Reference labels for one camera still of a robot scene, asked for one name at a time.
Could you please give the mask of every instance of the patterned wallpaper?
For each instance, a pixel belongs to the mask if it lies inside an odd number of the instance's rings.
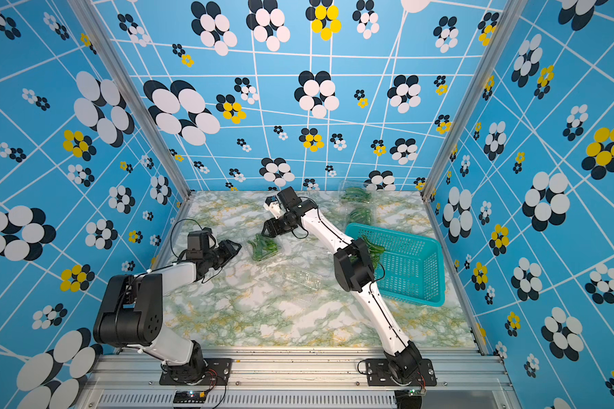
[[[392,191],[428,175],[506,0],[93,4],[191,188]]]
[[[181,200],[109,78],[65,1],[0,1],[0,408],[73,404]]]
[[[614,0],[530,0],[429,197],[524,408],[614,408]]]

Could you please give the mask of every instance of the teal plastic basket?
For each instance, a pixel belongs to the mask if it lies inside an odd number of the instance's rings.
[[[378,282],[383,296],[408,302],[441,307],[446,298],[443,253],[438,241],[385,228],[351,223],[346,234],[352,238],[366,236],[384,247],[380,262],[385,277]],[[375,270],[375,276],[382,274]]]

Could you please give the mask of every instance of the clear plastic container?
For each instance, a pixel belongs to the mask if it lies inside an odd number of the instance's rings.
[[[254,239],[248,241],[248,250],[254,261],[262,261],[278,254],[280,246],[275,239],[255,234]]]
[[[339,183],[339,200],[354,203],[370,203],[372,192],[366,190],[369,183],[344,179]]]
[[[350,203],[345,207],[346,212],[346,225],[350,223],[359,223],[361,225],[374,226],[377,208],[373,205],[367,204],[352,204]]]

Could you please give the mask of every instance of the green marble tabletop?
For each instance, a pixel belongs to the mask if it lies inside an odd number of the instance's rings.
[[[316,237],[279,236],[280,254],[262,262],[252,259],[247,241],[271,217],[262,205],[270,194],[196,193],[187,217],[211,227],[218,241],[230,239],[244,247],[213,279],[185,285],[164,297],[166,325],[203,346],[380,346],[363,310],[336,282],[332,255]],[[314,199],[323,214],[345,230],[347,209],[340,204],[338,192],[299,194]],[[434,237],[418,192],[374,195],[377,226]],[[190,221],[175,229],[177,254],[186,249],[187,234],[194,229],[198,227]],[[304,234],[296,230],[298,237]],[[419,347],[474,347],[448,271],[445,276],[442,307],[385,301]]]

